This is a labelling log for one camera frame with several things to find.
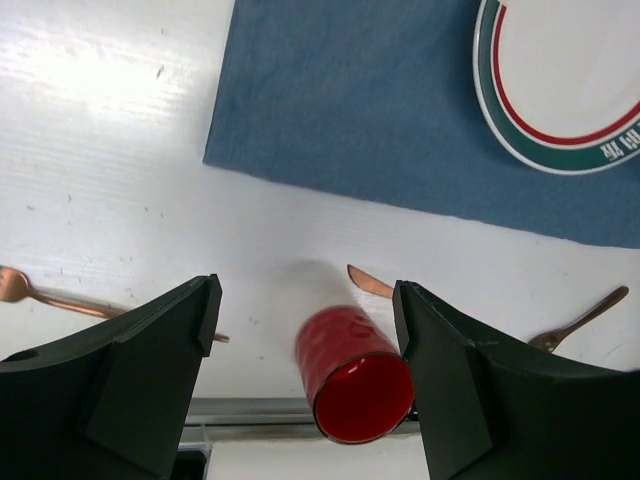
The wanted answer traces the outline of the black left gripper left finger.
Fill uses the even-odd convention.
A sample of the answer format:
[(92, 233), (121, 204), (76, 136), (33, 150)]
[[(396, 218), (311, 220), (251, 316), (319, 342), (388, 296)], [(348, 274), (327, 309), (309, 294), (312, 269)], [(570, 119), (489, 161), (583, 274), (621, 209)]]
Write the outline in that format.
[(2, 477), (168, 478), (221, 297), (216, 275), (198, 276), (4, 359)]

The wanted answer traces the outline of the copper fork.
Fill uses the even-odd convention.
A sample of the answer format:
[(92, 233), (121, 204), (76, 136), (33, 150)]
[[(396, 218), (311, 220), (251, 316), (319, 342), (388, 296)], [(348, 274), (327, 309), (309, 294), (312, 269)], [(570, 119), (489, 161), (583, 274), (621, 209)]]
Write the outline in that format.
[(16, 304), (32, 299), (44, 305), (110, 320), (133, 309), (126, 309), (111, 303), (100, 303), (88, 297), (74, 297), (64, 292), (41, 290), (34, 286), (28, 276), (15, 268), (1, 266), (1, 301)]

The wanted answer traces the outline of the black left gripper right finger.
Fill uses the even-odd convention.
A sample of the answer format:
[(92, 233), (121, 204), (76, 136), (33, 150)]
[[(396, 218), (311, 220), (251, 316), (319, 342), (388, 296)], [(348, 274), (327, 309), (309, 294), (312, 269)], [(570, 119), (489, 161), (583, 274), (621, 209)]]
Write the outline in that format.
[(410, 281), (393, 310), (433, 479), (635, 479), (639, 375), (543, 352)]

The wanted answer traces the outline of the white plate with green rim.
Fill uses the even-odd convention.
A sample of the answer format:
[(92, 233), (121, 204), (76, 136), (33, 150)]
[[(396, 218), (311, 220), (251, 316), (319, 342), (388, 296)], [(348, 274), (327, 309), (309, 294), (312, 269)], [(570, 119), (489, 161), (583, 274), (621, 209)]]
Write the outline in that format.
[(489, 128), (524, 164), (584, 175), (638, 157), (638, 2), (483, 1), (472, 63)]

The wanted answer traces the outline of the blue cloth placemat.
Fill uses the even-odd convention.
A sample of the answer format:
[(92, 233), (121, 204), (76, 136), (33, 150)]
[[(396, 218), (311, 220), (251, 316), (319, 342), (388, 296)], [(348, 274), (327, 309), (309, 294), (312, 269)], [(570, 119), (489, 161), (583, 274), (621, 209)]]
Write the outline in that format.
[(239, 1), (204, 153), (257, 178), (637, 248), (639, 163), (559, 176), (510, 155), (472, 79), (475, 1)]

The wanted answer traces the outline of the red mug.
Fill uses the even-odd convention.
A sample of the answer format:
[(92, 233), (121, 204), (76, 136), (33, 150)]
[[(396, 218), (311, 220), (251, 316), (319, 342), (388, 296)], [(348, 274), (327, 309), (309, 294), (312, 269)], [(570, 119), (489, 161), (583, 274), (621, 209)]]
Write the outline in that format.
[(413, 406), (408, 364), (359, 307), (332, 306), (311, 316), (297, 334), (295, 359), (315, 423), (336, 443), (375, 441)]

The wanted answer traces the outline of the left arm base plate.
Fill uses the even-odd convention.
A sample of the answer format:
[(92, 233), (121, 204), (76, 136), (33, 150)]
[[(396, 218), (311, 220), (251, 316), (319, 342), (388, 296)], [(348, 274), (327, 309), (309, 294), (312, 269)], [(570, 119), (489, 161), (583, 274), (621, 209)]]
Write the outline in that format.
[(205, 480), (212, 452), (211, 442), (183, 442), (170, 475), (171, 480)]

